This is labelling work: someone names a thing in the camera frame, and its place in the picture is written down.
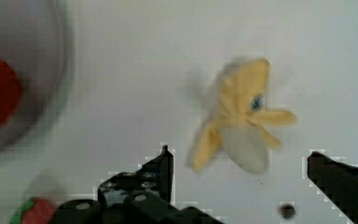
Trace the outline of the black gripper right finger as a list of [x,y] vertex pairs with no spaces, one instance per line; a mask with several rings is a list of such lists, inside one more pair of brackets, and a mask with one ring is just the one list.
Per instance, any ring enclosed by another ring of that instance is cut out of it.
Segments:
[[358,224],[358,167],[314,151],[307,157],[309,180],[354,224]]

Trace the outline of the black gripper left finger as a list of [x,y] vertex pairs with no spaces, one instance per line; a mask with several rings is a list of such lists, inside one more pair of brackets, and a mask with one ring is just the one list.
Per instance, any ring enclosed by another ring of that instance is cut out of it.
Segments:
[[173,154],[167,145],[159,155],[134,172],[120,172],[105,180],[97,190],[103,207],[123,203],[135,192],[147,191],[169,202],[172,198]]

